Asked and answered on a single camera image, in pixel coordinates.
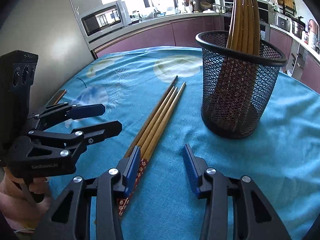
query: blue tablecloth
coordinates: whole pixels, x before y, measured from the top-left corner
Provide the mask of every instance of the blue tablecloth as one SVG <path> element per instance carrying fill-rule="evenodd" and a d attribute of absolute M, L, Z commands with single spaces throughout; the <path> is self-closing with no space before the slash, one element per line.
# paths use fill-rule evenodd
<path fill-rule="evenodd" d="M 293 240 L 300 240 L 320 213 L 320 97 L 279 73 L 276 86 L 252 135 L 221 138 L 201 119 L 201 49 L 157 47 L 105 55 L 62 88 L 63 101 L 102 103 L 103 116 L 68 120 L 49 131 L 119 120 L 119 136 L 88 147 L 72 175 L 53 177 L 57 197 L 76 176 L 97 177 L 115 167 L 175 75 L 187 86 L 123 218 L 124 239 L 199 239 L 205 200 L 191 192 L 182 160 L 189 143 L 196 156 L 225 176 L 249 175 L 278 212 Z M 91 239 L 95 239 L 92 203 Z M 228 239 L 232 239 L 232 214 Z"/>

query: purple cabinet door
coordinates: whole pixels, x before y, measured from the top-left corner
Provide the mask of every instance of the purple cabinet door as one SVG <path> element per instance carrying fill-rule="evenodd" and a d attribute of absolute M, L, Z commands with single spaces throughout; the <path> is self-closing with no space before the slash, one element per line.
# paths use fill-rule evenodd
<path fill-rule="evenodd" d="M 276 46 L 280 51 L 282 51 L 286 56 L 289 52 L 287 52 L 288 47 L 288 36 L 284 33 L 278 32 L 275 29 L 270 28 L 270 40 L 269 42 Z"/>
<path fill-rule="evenodd" d="M 203 16 L 204 30 L 208 31 L 224 31 L 224 21 L 222 16 Z"/>
<path fill-rule="evenodd" d="M 206 16 L 172 23 L 171 25 L 176 46 L 200 48 L 196 43 L 196 35 L 198 33 L 205 32 L 210 28 L 210 22 L 208 23 L 209 20 L 206 19 L 205 23 L 203 20 L 203 18 L 207 17 L 211 18 Z"/>
<path fill-rule="evenodd" d="M 290 36 L 288 36 L 287 50 L 285 52 L 285 55 L 286 55 L 287 59 L 289 59 L 289 56 L 290 56 L 291 43 L 292 43 L 292 38 Z"/>
<path fill-rule="evenodd" d="M 156 27 L 142 33 L 135 34 L 119 41 L 97 53 L 102 57 L 108 53 L 143 49 L 157 46 L 175 46 L 171 24 Z"/>
<path fill-rule="evenodd" d="M 301 82 L 314 91 L 320 92 L 320 65 L 310 55 L 307 55 Z"/>

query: mesh pencil holder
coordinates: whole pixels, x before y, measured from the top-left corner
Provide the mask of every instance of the mesh pencil holder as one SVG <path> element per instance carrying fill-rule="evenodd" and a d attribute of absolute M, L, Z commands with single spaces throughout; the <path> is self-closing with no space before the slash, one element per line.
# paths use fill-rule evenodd
<path fill-rule="evenodd" d="M 199 33 L 202 47 L 201 117 L 214 133 L 227 138 L 250 135 L 270 99 L 286 56 L 260 40 L 260 56 L 226 49 L 229 33 Z"/>

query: chopstick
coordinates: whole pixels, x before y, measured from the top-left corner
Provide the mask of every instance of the chopstick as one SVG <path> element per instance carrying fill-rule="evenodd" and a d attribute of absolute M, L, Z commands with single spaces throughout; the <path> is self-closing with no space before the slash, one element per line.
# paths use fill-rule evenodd
<path fill-rule="evenodd" d="M 150 141 L 147 137 L 147 139 L 144 142 L 144 147 L 147 147 L 147 148 L 145 150 L 145 153 L 143 154 L 143 158 L 140 161 L 139 171 L 138 171 L 137 178 L 136 178 L 136 181 L 134 184 L 133 192 L 134 192 L 134 189 L 137 187 L 137 185 L 138 185 L 138 183 L 139 183 L 139 181 L 140 181 L 140 179 L 146 169 L 146 166 L 148 165 L 148 162 L 149 162 L 149 160 L 150 160 L 150 158 L 156 148 L 157 143 L 159 142 L 159 139 L 160 139 L 162 133 L 164 132 L 164 129 L 165 129 L 172 113 L 173 113 L 175 106 L 177 105 L 177 102 L 180 99 L 180 96 L 181 96 L 185 86 L 186 86 L 186 83 L 184 82 L 182 84 L 181 88 L 179 89 L 179 92 L 177 92 L 178 88 L 174 89 L 174 91 L 172 92 L 170 98 L 168 99 L 165 107 L 163 108 L 161 114 L 159 115 L 159 119 L 157 119 L 157 121 L 155 122 L 154 127 L 156 127 L 156 128 L 151 129 L 151 131 L 155 130 L 155 133 L 153 135 L 150 135 L 150 137 L 151 137 Z M 119 217 L 121 217 L 123 215 L 123 212 L 124 212 L 125 208 L 127 207 L 127 204 L 133 195 L 133 192 L 129 195 L 128 198 L 118 200 Z"/>
<path fill-rule="evenodd" d="M 147 138 L 144 142 L 144 144 L 141 146 L 141 158 L 143 159 L 143 156 L 151 142 L 151 140 L 153 139 L 155 133 L 157 132 L 157 129 L 159 127 L 159 125 L 161 124 L 164 116 L 166 115 L 169 107 L 172 105 L 173 100 L 175 99 L 176 95 L 177 95 L 177 91 L 178 88 L 175 88 L 173 93 L 171 94 L 168 102 L 165 104 L 165 107 L 163 109 L 163 111 L 160 113 L 158 119 L 156 120 L 156 122 L 154 123 L 154 126 L 151 128 L 150 133 L 147 135 Z"/>
<path fill-rule="evenodd" d="M 170 117 L 172 115 L 172 112 L 173 112 L 177 102 L 179 101 L 179 98 L 180 98 L 185 86 L 186 86 L 186 83 L 184 82 L 182 84 L 181 88 L 179 89 L 179 92 L 175 96 L 172 104 L 170 105 L 168 111 L 165 113 L 165 116 L 164 116 L 163 120 L 161 121 L 161 123 L 160 123 L 160 125 L 159 125 L 159 127 L 158 127 L 158 129 L 157 129 L 157 131 L 155 133 L 155 135 L 153 136 L 153 138 L 152 138 L 152 140 L 151 140 L 151 142 L 150 142 L 150 144 L 149 144 L 149 146 L 148 146 L 148 148 L 147 148 L 147 150 L 146 150 L 146 152 L 145 152 L 145 154 L 143 156 L 143 159 L 145 159 L 147 161 L 150 160 L 150 158 L 151 158 L 151 156 L 153 154 L 153 151 L 155 150 L 155 148 L 157 146 L 157 143 L 158 143 L 158 141 L 159 141 L 159 139 L 160 139 L 165 127 L 167 126 L 167 123 L 168 123 L 168 121 L 169 121 L 169 119 L 170 119 Z"/>
<path fill-rule="evenodd" d="M 148 116 L 148 118 L 146 119 L 146 121 L 144 122 L 143 126 L 141 127 L 140 131 L 137 133 L 136 137 L 133 139 L 132 143 L 130 144 L 129 148 L 127 149 L 127 151 L 124 154 L 124 157 L 130 157 L 133 148 L 137 145 L 137 143 L 139 142 L 139 140 L 141 139 L 141 136 L 143 135 L 143 133 L 145 132 L 145 130 L 147 129 L 149 123 L 151 122 L 152 118 L 154 117 L 154 115 L 156 114 L 156 112 L 158 111 L 158 109 L 160 108 L 162 102 L 165 100 L 166 96 L 168 95 L 168 93 L 170 92 L 170 90 L 172 89 L 173 85 L 175 84 L 175 82 L 177 81 L 178 76 L 176 76 L 174 78 L 174 80 L 171 82 L 171 84 L 169 85 L 169 87 L 166 89 L 166 91 L 164 92 L 164 94 L 162 95 L 162 97 L 160 98 L 159 102 L 156 104 L 156 106 L 153 108 L 152 112 L 150 113 L 150 115 Z"/>

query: phone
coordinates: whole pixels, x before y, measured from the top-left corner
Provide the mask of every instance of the phone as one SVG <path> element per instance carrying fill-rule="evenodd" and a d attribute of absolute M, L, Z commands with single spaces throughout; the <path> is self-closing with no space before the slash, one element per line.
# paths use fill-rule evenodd
<path fill-rule="evenodd" d="M 60 90 L 58 92 L 56 92 L 56 94 L 51 98 L 51 100 L 48 103 L 48 106 L 52 106 L 52 105 L 56 105 L 57 103 L 59 103 L 59 101 L 61 100 L 61 98 L 67 93 L 67 90 L 63 89 Z"/>

